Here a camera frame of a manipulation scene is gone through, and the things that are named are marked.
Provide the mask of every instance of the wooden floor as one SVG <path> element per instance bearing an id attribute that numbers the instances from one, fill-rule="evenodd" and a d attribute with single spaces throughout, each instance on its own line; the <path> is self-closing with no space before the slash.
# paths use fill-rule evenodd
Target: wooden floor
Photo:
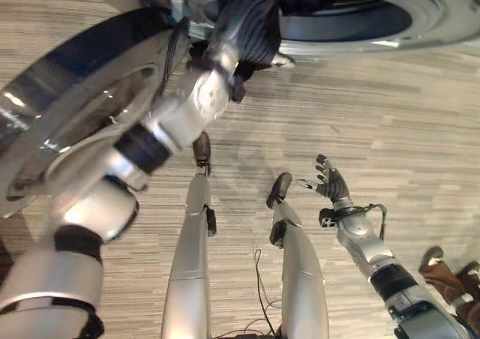
<path id="1" fill-rule="evenodd" d="M 0 86 L 47 50 L 115 15 L 99 0 L 0 0 Z M 281 294 L 282 253 L 268 241 L 266 194 L 288 170 L 314 179 L 314 158 L 334 158 L 359 205 L 384 203 L 386 242 L 415 275 L 426 248 L 442 245 L 453 269 L 479 258 L 480 51 L 474 48 L 299 64 L 267 70 L 247 83 L 209 128 L 211 191 L 218 236 L 209 240 L 213 335 L 261 317 L 254 251 L 271 300 Z M 158 338 L 170 263 L 194 174 L 190 151 L 155 173 L 139 195 L 130 232 L 103 249 L 100 316 L 105 338 Z M 393 338 L 392 322 L 335 232 L 322 231 L 328 202 L 292 187 L 290 205 L 304 221 L 322 264 L 331 338 Z M 41 204 L 0 223 L 15 259 L 41 230 Z M 380 216 L 371 215 L 379 227 Z M 268 309 L 274 326 L 280 311 Z M 265 322 L 252 329 L 266 331 Z"/>

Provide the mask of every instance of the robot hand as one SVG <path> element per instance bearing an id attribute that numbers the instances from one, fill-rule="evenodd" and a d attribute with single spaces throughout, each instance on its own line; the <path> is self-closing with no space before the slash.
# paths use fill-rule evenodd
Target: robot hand
<path id="1" fill-rule="evenodd" d="M 318 194 L 329 198 L 334 204 L 334 208 L 353 206 L 347 183 L 335 165 L 326 156 L 321 154 L 316 156 L 316 162 L 317 165 L 315 169 L 319 171 L 319 175 L 316 177 L 322 182 L 316 183 L 306 179 L 299 179 L 297 182 L 302 187 L 315 190 Z"/>

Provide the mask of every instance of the black fabric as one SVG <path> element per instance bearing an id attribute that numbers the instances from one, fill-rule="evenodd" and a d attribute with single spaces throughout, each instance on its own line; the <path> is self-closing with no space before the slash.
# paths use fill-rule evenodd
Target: black fabric
<path id="1" fill-rule="evenodd" d="M 105 332 L 104 324 L 97 316 L 93 305 L 72 298 L 54 298 L 52 300 L 52 305 L 80 308 L 88 313 L 87 323 L 82 328 L 79 336 L 75 339 L 97 339 Z"/>
<path id="2" fill-rule="evenodd" d="M 88 255 L 100 264 L 102 263 L 100 256 L 100 246 L 103 243 L 102 238 L 83 226 L 62 226 L 57 229 L 53 239 L 57 251 L 71 251 L 73 253 Z"/>
<path id="3" fill-rule="evenodd" d="M 135 124 L 115 144 L 116 149 L 146 173 L 151 173 L 172 155 L 141 124 Z"/>
<path id="4" fill-rule="evenodd" d="M 394 294 L 417 285 L 412 275 L 401 265 L 388 265 L 372 275 L 370 282 L 383 301 Z"/>
<path id="5" fill-rule="evenodd" d="M 97 314 L 90 314 L 87 323 L 76 339 L 98 339 L 105 332 L 104 323 Z"/>

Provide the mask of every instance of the washing machine door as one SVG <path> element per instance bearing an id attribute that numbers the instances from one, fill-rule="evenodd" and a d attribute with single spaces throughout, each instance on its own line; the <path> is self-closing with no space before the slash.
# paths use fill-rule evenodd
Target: washing machine door
<path id="1" fill-rule="evenodd" d="M 55 48 L 0 91 L 0 215 L 74 180 L 150 107 L 173 24 L 143 8 L 110 18 Z M 185 54 L 178 40 L 173 65 Z"/>
<path id="2" fill-rule="evenodd" d="M 121 11 L 140 5 L 104 1 Z M 192 37 L 209 37 L 224 2 L 185 0 Z M 420 50 L 480 41 L 480 0 L 280 0 L 280 28 L 280 51 L 303 59 Z"/>

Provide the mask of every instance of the washing machine drum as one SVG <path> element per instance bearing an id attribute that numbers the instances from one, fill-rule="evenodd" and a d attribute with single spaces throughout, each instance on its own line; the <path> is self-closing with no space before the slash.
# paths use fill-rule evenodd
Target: washing machine drum
<path id="1" fill-rule="evenodd" d="M 208 37 L 226 0 L 188 0 Z M 394 52 L 474 41 L 480 0 L 279 0 L 281 51 L 293 56 Z"/>

